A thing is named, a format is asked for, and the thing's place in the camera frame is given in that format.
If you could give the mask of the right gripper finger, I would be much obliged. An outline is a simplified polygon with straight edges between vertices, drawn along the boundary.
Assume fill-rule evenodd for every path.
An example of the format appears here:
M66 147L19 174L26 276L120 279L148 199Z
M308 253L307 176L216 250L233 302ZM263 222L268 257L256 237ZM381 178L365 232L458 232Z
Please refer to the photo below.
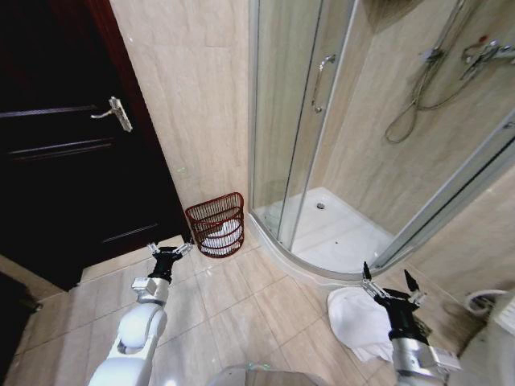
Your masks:
M420 289L418 282L407 269L404 270L404 274L408 290L410 291L408 302L416 307L420 307L425 302L427 293Z
M372 280L372 275L369 271L369 266L366 261L363 263L361 287L372 298L388 298L389 297L389 294L386 293L380 286L378 286Z

